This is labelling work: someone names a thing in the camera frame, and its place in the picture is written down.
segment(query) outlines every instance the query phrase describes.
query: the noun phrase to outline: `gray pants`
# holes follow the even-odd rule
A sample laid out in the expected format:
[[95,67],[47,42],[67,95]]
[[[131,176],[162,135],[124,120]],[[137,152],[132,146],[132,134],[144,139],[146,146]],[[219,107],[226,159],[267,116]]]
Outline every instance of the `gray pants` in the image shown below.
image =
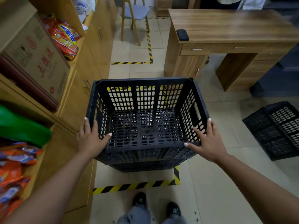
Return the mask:
[[[150,224],[150,211],[139,204],[131,208],[128,214],[121,216],[117,224]],[[171,214],[162,224],[187,224],[185,217]]]

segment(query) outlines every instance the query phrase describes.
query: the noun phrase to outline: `red logo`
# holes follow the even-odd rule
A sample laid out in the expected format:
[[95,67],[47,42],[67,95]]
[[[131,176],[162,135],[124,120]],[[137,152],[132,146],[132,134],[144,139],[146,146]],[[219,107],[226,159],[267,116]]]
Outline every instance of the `red logo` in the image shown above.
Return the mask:
[[50,87],[50,93],[51,93],[51,94],[54,94],[54,92],[55,92],[54,87],[51,86],[51,87]]
[[27,44],[29,45],[30,48],[36,49],[37,45],[36,45],[36,42],[33,40],[32,37],[26,36],[26,42],[27,42]]

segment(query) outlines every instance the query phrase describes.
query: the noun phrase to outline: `black wallet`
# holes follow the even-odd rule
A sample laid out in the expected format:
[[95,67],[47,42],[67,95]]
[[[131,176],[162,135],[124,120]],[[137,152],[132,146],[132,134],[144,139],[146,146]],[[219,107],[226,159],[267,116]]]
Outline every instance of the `black wallet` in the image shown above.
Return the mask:
[[176,33],[178,34],[178,39],[180,41],[189,41],[189,36],[185,29],[178,29],[176,30]]

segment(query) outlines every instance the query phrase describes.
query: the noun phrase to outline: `black plastic crate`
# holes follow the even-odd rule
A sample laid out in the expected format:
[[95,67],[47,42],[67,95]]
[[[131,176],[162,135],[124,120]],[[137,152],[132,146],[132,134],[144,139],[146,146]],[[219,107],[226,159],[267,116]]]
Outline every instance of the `black plastic crate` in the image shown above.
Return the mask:
[[200,145],[192,127],[205,133],[209,118],[197,83],[183,77],[94,81],[86,116],[91,126],[98,121],[100,139],[112,132],[96,159],[126,172],[172,168],[193,157],[184,142]]
[[299,156],[299,112],[289,102],[267,105],[243,122],[271,160]]

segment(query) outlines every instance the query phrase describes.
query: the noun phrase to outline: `hand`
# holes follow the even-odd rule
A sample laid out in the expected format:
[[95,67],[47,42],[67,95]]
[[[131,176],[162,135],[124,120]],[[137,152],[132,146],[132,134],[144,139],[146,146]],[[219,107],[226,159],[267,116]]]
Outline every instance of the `hand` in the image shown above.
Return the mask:
[[192,149],[194,152],[200,154],[203,158],[211,162],[217,162],[222,156],[228,154],[222,142],[221,136],[218,133],[216,124],[211,122],[211,118],[207,121],[206,135],[195,127],[193,130],[200,138],[202,145],[198,147],[191,143],[184,143],[185,147]]
[[77,133],[78,151],[86,154],[90,159],[99,155],[107,145],[112,133],[107,134],[102,140],[99,139],[97,121],[94,120],[92,131],[88,119],[84,118],[84,123]]

